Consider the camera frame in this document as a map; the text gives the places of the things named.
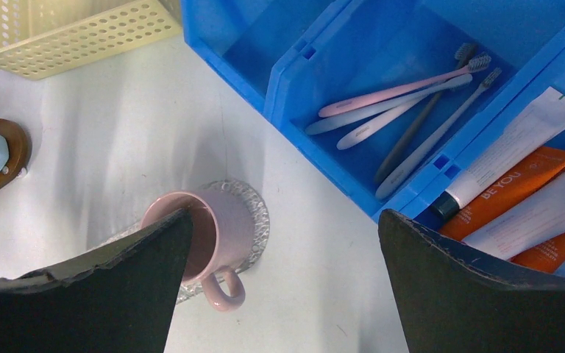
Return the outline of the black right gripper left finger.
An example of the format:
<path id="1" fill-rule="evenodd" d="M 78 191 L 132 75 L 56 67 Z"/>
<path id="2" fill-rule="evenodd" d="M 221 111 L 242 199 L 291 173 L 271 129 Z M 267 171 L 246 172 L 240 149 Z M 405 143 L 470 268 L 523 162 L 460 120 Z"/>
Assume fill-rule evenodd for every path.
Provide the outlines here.
<path id="1" fill-rule="evenodd" d="M 0 352 L 162 352 L 193 233 L 178 210 L 124 238 L 0 278 Z"/>

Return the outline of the pink mug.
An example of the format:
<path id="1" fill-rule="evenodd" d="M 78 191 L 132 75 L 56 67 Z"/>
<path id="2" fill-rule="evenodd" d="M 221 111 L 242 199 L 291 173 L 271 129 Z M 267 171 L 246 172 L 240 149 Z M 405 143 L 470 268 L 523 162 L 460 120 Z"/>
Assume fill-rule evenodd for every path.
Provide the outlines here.
<path id="1" fill-rule="evenodd" d="M 149 206 L 141 227 L 176 210 L 187 210 L 193 224 L 182 284 L 201 284 L 217 311 L 238 309 L 246 293 L 236 269 L 250 255 L 255 233 L 247 206 L 237 196 L 221 191 L 176 191 Z"/>

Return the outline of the dark grey toothbrush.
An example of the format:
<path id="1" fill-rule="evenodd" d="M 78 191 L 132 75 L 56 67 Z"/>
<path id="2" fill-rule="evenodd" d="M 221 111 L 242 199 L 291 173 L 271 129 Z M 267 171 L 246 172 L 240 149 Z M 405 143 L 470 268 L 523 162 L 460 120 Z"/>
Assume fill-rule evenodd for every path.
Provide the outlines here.
<path id="1" fill-rule="evenodd" d="M 455 53 L 455 59 L 458 60 L 456 69 L 464 67 L 475 55 L 477 51 L 478 44 L 464 43 L 459 50 Z M 405 132 L 402 134 L 401 138 L 394 145 L 393 149 L 389 152 L 386 158 L 381 163 L 380 167 L 377 169 L 374 175 L 374 183 L 380 184 L 402 161 L 402 156 L 404 151 L 407 149 L 411 143 L 413 137 L 419 131 L 419 128 L 424 123 L 425 119 L 432 112 L 436 103 L 443 96 L 444 91 L 437 92 L 433 95 L 431 100 L 426 104 L 424 109 L 417 115 L 417 117 L 411 122 Z"/>

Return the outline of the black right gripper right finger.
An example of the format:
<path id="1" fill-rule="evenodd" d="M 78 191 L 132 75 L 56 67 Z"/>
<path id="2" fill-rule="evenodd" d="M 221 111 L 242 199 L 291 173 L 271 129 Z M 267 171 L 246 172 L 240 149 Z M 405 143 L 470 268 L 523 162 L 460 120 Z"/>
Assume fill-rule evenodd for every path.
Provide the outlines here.
<path id="1" fill-rule="evenodd" d="M 565 277 L 492 257 L 394 210 L 381 251 L 410 352 L 565 352 Z"/>

